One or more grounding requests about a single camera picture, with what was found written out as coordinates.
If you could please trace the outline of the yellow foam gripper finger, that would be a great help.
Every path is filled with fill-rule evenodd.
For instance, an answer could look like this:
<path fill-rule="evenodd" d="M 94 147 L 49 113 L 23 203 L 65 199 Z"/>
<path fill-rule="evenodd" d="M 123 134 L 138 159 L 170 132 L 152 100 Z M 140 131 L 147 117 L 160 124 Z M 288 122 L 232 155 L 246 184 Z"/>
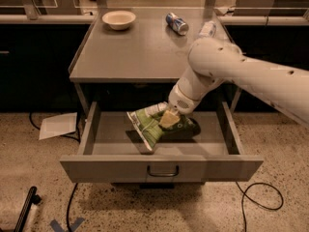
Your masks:
<path fill-rule="evenodd" d="M 168 129 L 177 124 L 179 121 L 180 121 L 180 115 L 177 111 L 166 110 L 163 113 L 163 116 L 161 117 L 159 124 L 163 128 Z"/>

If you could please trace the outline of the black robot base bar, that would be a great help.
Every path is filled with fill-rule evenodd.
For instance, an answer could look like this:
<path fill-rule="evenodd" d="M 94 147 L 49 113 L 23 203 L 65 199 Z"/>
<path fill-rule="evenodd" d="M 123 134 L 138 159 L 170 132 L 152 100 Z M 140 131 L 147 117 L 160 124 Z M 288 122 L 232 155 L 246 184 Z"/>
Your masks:
<path fill-rule="evenodd" d="M 35 186 L 32 186 L 29 188 L 26 199 L 24 201 L 23 207 L 21 209 L 21 212 L 19 214 L 19 218 L 17 220 L 17 223 L 14 228 L 14 232 L 23 232 L 23 228 L 25 226 L 25 223 L 27 221 L 27 218 L 29 216 L 31 207 L 33 205 L 38 205 L 41 203 L 42 199 L 37 194 L 37 188 Z"/>

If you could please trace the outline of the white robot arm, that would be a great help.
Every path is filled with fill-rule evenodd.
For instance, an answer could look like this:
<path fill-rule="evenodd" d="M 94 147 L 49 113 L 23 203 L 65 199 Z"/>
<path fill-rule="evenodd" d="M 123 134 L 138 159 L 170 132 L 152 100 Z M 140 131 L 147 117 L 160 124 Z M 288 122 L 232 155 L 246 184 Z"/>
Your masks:
<path fill-rule="evenodd" d="M 190 114 L 202 98 L 228 81 L 305 127 L 309 127 L 309 72 L 246 57 L 217 38 L 197 39 L 188 67 L 168 97 L 169 105 Z"/>

